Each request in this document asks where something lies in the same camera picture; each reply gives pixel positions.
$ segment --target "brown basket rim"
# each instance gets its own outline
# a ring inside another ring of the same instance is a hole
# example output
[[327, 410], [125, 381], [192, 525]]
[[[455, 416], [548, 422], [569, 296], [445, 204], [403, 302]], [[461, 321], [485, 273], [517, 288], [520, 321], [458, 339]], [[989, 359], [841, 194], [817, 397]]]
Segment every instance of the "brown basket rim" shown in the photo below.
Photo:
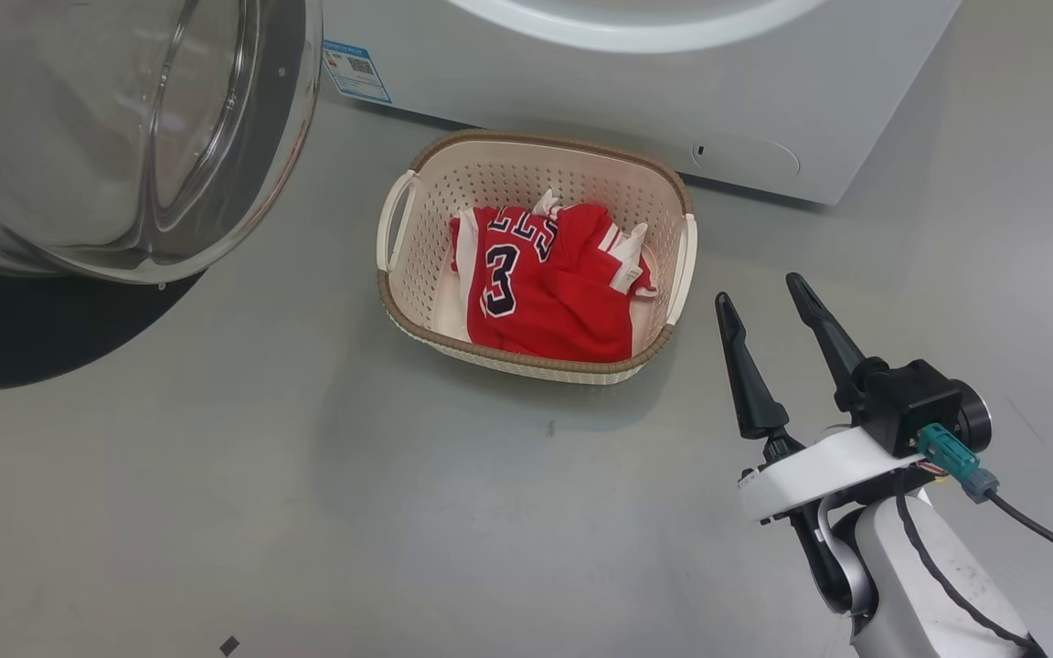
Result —
[[[672, 171], [672, 168], [668, 165], [664, 165], [664, 163], [660, 163], [659, 161], [649, 158], [648, 156], [632, 153], [632, 151], [602, 146], [600, 144], [593, 144], [593, 142], [581, 142], [578, 141], [578, 139], [523, 135], [518, 133], [502, 133], [501, 131], [496, 129], [460, 129], [457, 131], [457, 133], [446, 135], [446, 137], [443, 137], [430, 146], [426, 146], [425, 149], [421, 151], [420, 155], [417, 155], [417, 158], [414, 159], [410, 168], [420, 174], [421, 168], [425, 167], [425, 163], [430, 162], [430, 159], [433, 158], [433, 156], [438, 155], [441, 151], [446, 149], [450, 146], [461, 144], [461, 142], [518, 142], [518, 144], [557, 146], [561, 148], [584, 151], [584, 153], [599, 156], [617, 158], [625, 162], [638, 163], [638, 165], [652, 170], [656, 172], [656, 174], [659, 174], [661, 178], [668, 180], [668, 182], [672, 184], [674, 191], [676, 191], [678, 200], [681, 201], [682, 214], [693, 214], [693, 199], [690, 198], [689, 188], [686, 187], [681, 177], [677, 176], [676, 172]], [[664, 348], [664, 344], [669, 342], [669, 339], [673, 337], [673, 324], [665, 324], [663, 328], [661, 328], [661, 333], [657, 334], [656, 339], [653, 340], [653, 342], [649, 344], [642, 353], [628, 359], [627, 361], [619, 361], [615, 363], [563, 361], [563, 359], [542, 358], [509, 353], [508, 351], [485, 348], [485, 346], [459, 341], [457, 338], [438, 334], [430, 328], [423, 328], [423, 326], [411, 321], [410, 318], [406, 317], [405, 314], [398, 307], [396, 297], [393, 296], [392, 287], [390, 287], [389, 284], [388, 272], [383, 270], [377, 271], [377, 283], [380, 286], [380, 299], [384, 303], [385, 311], [389, 312], [389, 316], [392, 317], [393, 321], [396, 322], [400, 328], [404, 330], [405, 333], [416, 336], [422, 341], [444, 346], [444, 348], [462, 351], [462, 353], [469, 355], [492, 359], [492, 361], [510, 363], [510, 365], [538, 367], [543, 371], [573, 372], [573, 374], [580, 375], [619, 375], [621, 372], [638, 370], [638, 367], [644, 365], [644, 363], [652, 361], [652, 358], [659, 354], [660, 351]]]
[[433, 156], [438, 155], [441, 151], [450, 146], [461, 144], [461, 142], [513, 142], [513, 144], [556, 146], [572, 151], [584, 151], [584, 153], [597, 156], [638, 163], [640, 166], [656, 172], [661, 178], [668, 180], [669, 184], [672, 184], [674, 191], [676, 191], [677, 199], [681, 201], [681, 214], [693, 214], [693, 198], [690, 197], [690, 188], [686, 187], [684, 180], [681, 180], [681, 177], [677, 176], [676, 172], [672, 171], [665, 163], [656, 161], [656, 159], [649, 158], [648, 156], [635, 154], [633, 151], [603, 146], [601, 144], [594, 144], [594, 142], [581, 142], [579, 139], [568, 139], [567, 137], [503, 133], [498, 129], [459, 129], [425, 146], [425, 149], [421, 151], [420, 155], [417, 155], [417, 158], [413, 159], [413, 164], [410, 165], [410, 168], [420, 174], [421, 168], [425, 167], [425, 163], [430, 162]]

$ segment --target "black cable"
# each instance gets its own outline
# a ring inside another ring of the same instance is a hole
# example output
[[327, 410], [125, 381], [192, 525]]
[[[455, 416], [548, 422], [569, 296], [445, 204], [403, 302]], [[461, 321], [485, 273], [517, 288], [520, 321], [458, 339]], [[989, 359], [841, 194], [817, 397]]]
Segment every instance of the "black cable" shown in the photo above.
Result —
[[932, 576], [932, 579], [937, 580], [937, 584], [940, 589], [946, 591], [946, 595], [953, 603], [957, 604], [957, 607], [965, 610], [969, 613], [971, 620], [977, 621], [979, 626], [989, 629], [990, 632], [994, 633], [1005, 641], [1011, 641], [1013, 644], [1027, 650], [1027, 654], [1032, 655], [1032, 657], [1042, 657], [1046, 655], [1042, 647], [1037, 644], [1035, 638], [1033, 637], [1018, 637], [1015, 634], [1008, 632], [1007, 629], [999, 626], [994, 620], [991, 620], [986, 615], [982, 615], [981, 611], [973, 606], [965, 596], [957, 592], [957, 587], [953, 586], [953, 583], [949, 582], [949, 578], [937, 567], [936, 563], [932, 561], [932, 555], [929, 555], [929, 550], [925, 547], [925, 542], [920, 541], [920, 535], [916, 532], [916, 524], [912, 521], [912, 515], [908, 512], [908, 502], [905, 500], [905, 495], [896, 495], [896, 512], [899, 514], [899, 520], [905, 526], [905, 534], [908, 535], [908, 541], [911, 542], [912, 549], [916, 550], [916, 554], [920, 557], [920, 563], [925, 565], [925, 569]]
[[986, 492], [986, 497], [990, 499], [994, 504], [997, 504], [999, 510], [1006, 512], [1007, 514], [1010, 514], [1010, 516], [1012, 516], [1013, 519], [1015, 519], [1015, 521], [1018, 521], [1020, 524], [1027, 525], [1027, 527], [1030, 530], [1034, 530], [1035, 533], [1042, 535], [1042, 537], [1045, 537], [1046, 540], [1053, 543], [1053, 533], [1050, 532], [1050, 530], [1044, 529], [1042, 525], [1037, 523], [1037, 521], [1031, 519], [1031, 517], [1029, 516], [1025, 516], [1025, 514], [1015, 509], [1015, 505], [1010, 504], [1006, 500], [1004, 500], [1002, 497], [998, 495], [998, 492], [990, 490]]

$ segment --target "white washing machine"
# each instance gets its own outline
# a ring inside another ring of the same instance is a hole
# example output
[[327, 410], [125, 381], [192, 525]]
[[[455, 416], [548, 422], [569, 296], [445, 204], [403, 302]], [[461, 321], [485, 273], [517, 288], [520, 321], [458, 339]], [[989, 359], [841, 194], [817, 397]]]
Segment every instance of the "white washing machine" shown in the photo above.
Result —
[[339, 92], [835, 204], [960, 0], [324, 0]]

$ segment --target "teal connector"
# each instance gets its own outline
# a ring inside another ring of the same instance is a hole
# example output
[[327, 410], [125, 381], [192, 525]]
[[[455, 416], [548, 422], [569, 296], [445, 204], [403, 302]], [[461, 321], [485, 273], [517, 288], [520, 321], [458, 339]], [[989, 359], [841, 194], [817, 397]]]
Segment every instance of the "teal connector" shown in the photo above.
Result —
[[939, 422], [933, 422], [919, 431], [916, 450], [933, 466], [942, 467], [954, 480], [960, 482], [973, 502], [986, 501], [987, 492], [998, 490], [998, 479], [994, 478], [994, 474], [981, 467], [981, 460], [977, 455]]

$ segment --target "number 3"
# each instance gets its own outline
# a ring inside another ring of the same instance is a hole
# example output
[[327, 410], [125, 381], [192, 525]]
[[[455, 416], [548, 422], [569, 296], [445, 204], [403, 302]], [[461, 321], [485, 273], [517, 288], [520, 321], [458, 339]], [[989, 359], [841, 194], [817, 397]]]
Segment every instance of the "number 3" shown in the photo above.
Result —
[[515, 312], [515, 295], [510, 288], [510, 276], [518, 262], [518, 246], [491, 246], [485, 252], [485, 266], [490, 267], [490, 286], [481, 300], [490, 317], [503, 317]]

